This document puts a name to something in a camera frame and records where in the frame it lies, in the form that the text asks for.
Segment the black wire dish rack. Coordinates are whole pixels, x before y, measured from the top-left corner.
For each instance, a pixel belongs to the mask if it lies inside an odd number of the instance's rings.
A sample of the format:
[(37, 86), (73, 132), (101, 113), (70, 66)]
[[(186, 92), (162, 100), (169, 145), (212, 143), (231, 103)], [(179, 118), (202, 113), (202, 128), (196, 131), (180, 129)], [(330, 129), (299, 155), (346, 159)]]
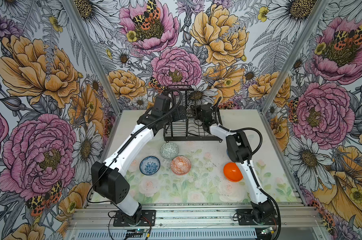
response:
[(185, 107), (185, 120), (171, 122), (164, 128), (164, 140), (166, 142), (175, 141), (219, 141), (217, 136), (210, 133), (209, 127), (195, 120), (195, 107), (207, 103), (212, 104), (214, 108), (214, 97), (208, 96), (206, 91), (196, 86), (168, 86), (165, 92), (174, 100), (182, 100), (181, 104)]

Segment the blue floral bowl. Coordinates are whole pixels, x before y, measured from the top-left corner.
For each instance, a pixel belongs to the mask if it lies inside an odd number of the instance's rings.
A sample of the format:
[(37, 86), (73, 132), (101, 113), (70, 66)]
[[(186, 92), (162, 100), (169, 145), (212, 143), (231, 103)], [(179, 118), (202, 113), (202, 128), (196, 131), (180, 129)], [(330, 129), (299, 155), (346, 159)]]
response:
[(140, 163), (140, 172), (146, 176), (154, 175), (161, 167), (160, 160), (155, 156), (148, 156)]

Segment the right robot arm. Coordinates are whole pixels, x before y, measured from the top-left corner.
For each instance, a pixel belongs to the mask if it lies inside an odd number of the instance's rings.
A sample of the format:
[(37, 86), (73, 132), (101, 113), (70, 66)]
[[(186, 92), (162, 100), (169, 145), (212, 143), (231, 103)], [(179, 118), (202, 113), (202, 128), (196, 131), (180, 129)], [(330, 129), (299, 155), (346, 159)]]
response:
[[(212, 104), (195, 107), (195, 119), (202, 123), (204, 131), (226, 142), (230, 160), (237, 165), (248, 187), (252, 205), (252, 219), (258, 223), (265, 223), (269, 218), (275, 218), (280, 223), (280, 210), (276, 200), (261, 186), (254, 169), (252, 157), (260, 150), (263, 137), (259, 130), (246, 127), (231, 130), (222, 125), (218, 107)], [(259, 136), (259, 143), (255, 150), (251, 148), (246, 131), (253, 131)]]

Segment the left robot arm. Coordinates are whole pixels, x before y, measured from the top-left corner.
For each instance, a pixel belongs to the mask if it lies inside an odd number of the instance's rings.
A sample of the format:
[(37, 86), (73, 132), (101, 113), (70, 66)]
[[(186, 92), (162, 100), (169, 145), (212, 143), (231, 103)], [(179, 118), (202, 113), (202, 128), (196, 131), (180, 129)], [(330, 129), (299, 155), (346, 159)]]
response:
[(160, 94), (155, 105), (139, 117), (132, 133), (109, 158), (91, 167), (92, 189), (118, 208), (122, 221), (137, 225), (142, 217), (142, 205), (130, 196), (130, 184), (125, 175), (144, 146), (167, 125), (186, 118), (182, 97), (176, 101), (170, 93)]

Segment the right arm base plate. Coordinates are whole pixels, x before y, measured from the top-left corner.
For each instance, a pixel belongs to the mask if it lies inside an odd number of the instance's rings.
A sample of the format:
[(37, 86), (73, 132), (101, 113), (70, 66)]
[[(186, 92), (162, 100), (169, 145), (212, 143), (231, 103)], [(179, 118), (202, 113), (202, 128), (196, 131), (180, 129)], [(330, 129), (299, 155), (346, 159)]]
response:
[(254, 213), (254, 210), (251, 209), (237, 209), (233, 216), (233, 220), (238, 221), (240, 226), (277, 226), (279, 224), (278, 215), (276, 213), (273, 213), (269, 217), (262, 218), (260, 214)]

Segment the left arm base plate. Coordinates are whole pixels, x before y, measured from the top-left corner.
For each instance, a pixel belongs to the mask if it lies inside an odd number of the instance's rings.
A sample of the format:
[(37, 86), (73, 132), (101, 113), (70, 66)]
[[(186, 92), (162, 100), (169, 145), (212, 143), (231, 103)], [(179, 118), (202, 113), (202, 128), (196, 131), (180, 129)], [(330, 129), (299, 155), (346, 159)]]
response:
[(156, 222), (156, 210), (141, 210), (133, 216), (117, 211), (114, 227), (153, 227)]

